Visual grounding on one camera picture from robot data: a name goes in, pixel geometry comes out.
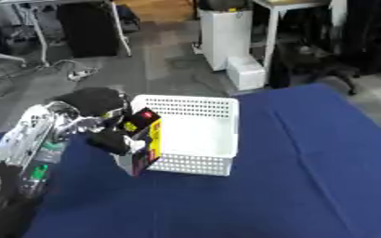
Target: white plastic basket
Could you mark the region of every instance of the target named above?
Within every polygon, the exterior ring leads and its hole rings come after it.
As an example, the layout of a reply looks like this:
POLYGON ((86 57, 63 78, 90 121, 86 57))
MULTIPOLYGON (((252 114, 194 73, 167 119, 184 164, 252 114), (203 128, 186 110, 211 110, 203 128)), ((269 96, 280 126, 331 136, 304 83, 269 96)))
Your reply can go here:
POLYGON ((136 112, 148 107, 162 116, 162 157, 149 169, 228 176, 238 150, 236 99, 139 95, 136 112))

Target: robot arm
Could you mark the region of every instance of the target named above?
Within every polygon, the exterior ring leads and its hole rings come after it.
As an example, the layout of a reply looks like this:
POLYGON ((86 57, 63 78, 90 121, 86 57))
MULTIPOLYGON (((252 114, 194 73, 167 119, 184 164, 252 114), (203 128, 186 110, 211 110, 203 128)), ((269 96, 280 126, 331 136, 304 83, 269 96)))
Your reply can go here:
POLYGON ((13 214, 33 213, 72 134, 89 133, 93 144, 119 155, 144 148, 144 141, 119 129, 131 114, 127 96, 108 88, 83 89, 29 108, 0 140, 0 233, 13 233, 10 224, 25 220, 13 214))

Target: desk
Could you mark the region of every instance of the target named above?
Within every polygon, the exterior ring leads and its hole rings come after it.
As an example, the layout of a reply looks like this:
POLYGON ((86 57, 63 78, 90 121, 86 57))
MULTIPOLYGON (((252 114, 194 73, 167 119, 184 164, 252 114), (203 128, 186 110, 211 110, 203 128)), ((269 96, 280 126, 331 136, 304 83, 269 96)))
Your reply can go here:
POLYGON ((26 238, 381 238, 381 128, 326 86, 239 97, 230 177, 130 178, 76 138, 26 238))
MULTIPOLYGON (((72 4, 72 3, 83 3, 83 2, 105 2, 107 3, 112 11, 112 17, 114 19, 114 25, 116 27, 118 37, 120 42, 125 48, 125 51, 128 56, 131 56, 131 49, 128 45, 128 38, 123 33, 123 28, 121 26, 120 18, 117 11, 117 6, 112 0, 0 0, 0 4, 33 4, 33 5, 52 5, 52 4, 72 4)), ((45 36, 42 32, 42 28, 40 27, 39 21, 36 17, 36 8, 31 8, 28 11, 29 18, 33 22, 34 30, 40 40, 42 46, 42 54, 41 61, 45 66, 49 66, 49 62, 47 61, 47 50, 48 45, 45 39, 45 36)))
POLYGON ((263 66, 269 77, 269 68, 273 58, 274 47, 276 46, 277 27, 279 25, 280 14, 288 10, 324 6, 329 4, 329 0, 253 0, 253 2, 270 10, 266 53, 263 62, 263 66))

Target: box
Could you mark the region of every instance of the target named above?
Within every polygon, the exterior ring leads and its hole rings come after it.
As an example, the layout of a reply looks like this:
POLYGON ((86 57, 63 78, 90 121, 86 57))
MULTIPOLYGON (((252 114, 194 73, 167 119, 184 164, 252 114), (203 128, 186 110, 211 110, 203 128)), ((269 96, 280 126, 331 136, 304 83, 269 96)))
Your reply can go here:
POLYGON ((252 56, 228 58, 227 75, 238 90, 261 88, 266 84, 266 71, 252 56))
POLYGON ((129 175, 137 176, 156 162, 162 154, 161 126, 161 117, 149 108, 126 117, 119 125, 120 129, 134 141, 145 141, 146 146, 142 150, 124 156, 113 154, 116 164, 129 175))

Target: gray carpet floor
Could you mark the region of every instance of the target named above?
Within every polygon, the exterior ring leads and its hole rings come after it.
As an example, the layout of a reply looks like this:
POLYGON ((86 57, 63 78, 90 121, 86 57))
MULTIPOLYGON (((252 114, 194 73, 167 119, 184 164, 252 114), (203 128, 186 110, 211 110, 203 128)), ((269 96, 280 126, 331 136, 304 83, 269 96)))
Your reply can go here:
MULTIPOLYGON (((29 67, 20 72, 16 63, 0 61, 0 75, 19 74, 0 81, 0 91, 13 90, 0 98, 0 131, 10 129, 31 105, 89 86, 122 88, 132 97, 138 94, 212 97, 239 94, 224 73, 213 73, 203 56, 192 53, 191 42, 197 33, 198 24, 191 21, 163 25, 145 22, 140 32, 129 34, 133 57, 127 57, 120 49, 117 57, 76 59, 89 67, 99 68, 98 73, 78 83, 67 80, 71 64, 36 71, 29 67)), ((25 57, 35 61, 38 50, 25 57)), ((66 46, 50 48, 52 62, 69 58, 66 46)), ((342 83, 333 78, 322 80, 381 126, 381 75, 354 81, 359 94, 348 97, 342 83)))

